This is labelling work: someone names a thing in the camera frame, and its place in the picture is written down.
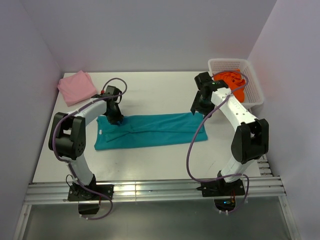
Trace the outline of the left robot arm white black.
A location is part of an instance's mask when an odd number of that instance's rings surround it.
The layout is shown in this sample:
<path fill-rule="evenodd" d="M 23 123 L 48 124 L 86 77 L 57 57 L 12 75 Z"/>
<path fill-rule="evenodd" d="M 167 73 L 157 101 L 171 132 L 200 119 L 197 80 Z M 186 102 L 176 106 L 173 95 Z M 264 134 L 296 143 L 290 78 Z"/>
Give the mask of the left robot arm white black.
<path fill-rule="evenodd" d="M 67 164 L 74 188 L 80 188 L 79 194 L 86 200 L 95 198 L 98 193 L 96 177 L 84 156 L 86 127 L 99 116 L 105 116 L 111 125 L 121 124 L 124 116 L 119 103 L 123 94 L 119 88 L 108 85 L 78 110 L 54 115 L 48 147 L 59 161 Z"/>

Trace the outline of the teal t-shirt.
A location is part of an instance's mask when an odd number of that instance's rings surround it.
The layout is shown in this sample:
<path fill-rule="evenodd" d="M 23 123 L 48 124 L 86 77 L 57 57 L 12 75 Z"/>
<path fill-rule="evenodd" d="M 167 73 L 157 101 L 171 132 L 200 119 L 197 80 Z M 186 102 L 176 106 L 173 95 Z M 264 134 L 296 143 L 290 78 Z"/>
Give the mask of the teal t-shirt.
<path fill-rule="evenodd" d="M 134 149 L 190 143 L 203 120 L 200 113 L 131 115 L 112 125 L 106 116 L 97 118 L 97 151 Z"/>

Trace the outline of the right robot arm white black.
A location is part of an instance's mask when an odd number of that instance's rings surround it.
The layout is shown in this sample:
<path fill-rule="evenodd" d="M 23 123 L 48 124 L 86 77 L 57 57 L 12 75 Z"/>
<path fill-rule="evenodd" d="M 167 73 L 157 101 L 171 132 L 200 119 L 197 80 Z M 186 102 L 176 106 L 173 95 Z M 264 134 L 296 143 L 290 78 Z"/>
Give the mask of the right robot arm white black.
<path fill-rule="evenodd" d="M 198 74 L 194 80 L 197 93 L 190 111 L 204 116 L 196 133 L 200 132 L 206 120 L 217 110 L 224 114 L 234 129 L 231 158 L 216 177 L 217 191 L 227 195 L 234 188 L 233 182 L 244 175 L 249 165 L 268 152 L 269 123 L 250 113 L 224 80 L 214 80 L 208 72 Z"/>

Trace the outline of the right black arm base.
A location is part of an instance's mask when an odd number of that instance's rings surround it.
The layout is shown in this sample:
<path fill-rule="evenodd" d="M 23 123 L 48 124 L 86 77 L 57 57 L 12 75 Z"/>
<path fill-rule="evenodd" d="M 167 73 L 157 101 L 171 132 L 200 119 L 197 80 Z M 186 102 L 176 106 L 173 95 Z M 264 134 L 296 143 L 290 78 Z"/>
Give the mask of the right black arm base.
<path fill-rule="evenodd" d="M 246 192 L 241 179 L 234 182 L 225 182 L 224 179 L 205 182 L 196 190 L 201 191 L 203 197 L 244 196 Z"/>

